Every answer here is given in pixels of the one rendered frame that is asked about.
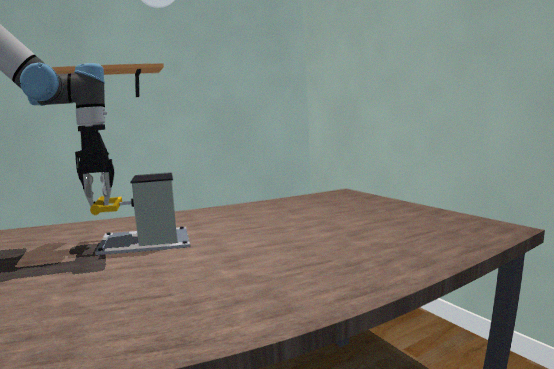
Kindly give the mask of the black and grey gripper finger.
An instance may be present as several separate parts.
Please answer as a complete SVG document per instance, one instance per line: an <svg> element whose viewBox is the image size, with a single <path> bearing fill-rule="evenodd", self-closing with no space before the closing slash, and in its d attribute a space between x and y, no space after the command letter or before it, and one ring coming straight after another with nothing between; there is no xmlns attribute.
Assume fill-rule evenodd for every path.
<svg viewBox="0 0 554 369"><path fill-rule="evenodd" d="M101 172L101 176L100 176L100 181L102 182L102 192L104 195L104 201L103 201L104 206L109 204L113 179L114 179L114 167L112 164L112 159L109 159L108 165L106 166L106 172L104 173Z"/></svg>
<svg viewBox="0 0 554 369"><path fill-rule="evenodd" d="M84 190L85 196L86 196L86 198L88 200L88 203L91 207L95 203L95 201L93 199L94 192L92 190L93 176L90 175L89 173L81 174L81 169L80 169L80 173L78 173L78 176L79 176L79 179L80 179L80 181L83 185L83 190Z"/></svg>

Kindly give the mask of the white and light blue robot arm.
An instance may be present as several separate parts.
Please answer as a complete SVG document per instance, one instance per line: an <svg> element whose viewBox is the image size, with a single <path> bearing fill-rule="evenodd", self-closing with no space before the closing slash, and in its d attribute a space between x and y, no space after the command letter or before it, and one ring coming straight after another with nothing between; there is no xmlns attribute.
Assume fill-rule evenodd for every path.
<svg viewBox="0 0 554 369"><path fill-rule="evenodd" d="M85 63L74 73L56 74L48 66L0 24L0 71L22 88L31 105L76 103L77 125L105 123L103 67Z"/></svg>

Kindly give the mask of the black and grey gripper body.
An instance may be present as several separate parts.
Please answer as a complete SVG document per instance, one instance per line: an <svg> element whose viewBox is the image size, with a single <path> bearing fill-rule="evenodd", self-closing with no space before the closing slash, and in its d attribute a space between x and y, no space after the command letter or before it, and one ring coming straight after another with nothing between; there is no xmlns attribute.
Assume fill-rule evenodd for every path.
<svg viewBox="0 0 554 369"><path fill-rule="evenodd" d="M80 173L80 169L81 174L106 172L106 166L108 165L109 159L107 156L109 153L106 148L101 148L98 130L105 130L105 124L93 125L90 127L78 126L78 131L81 132L82 150L75 152L77 173Z"/></svg>

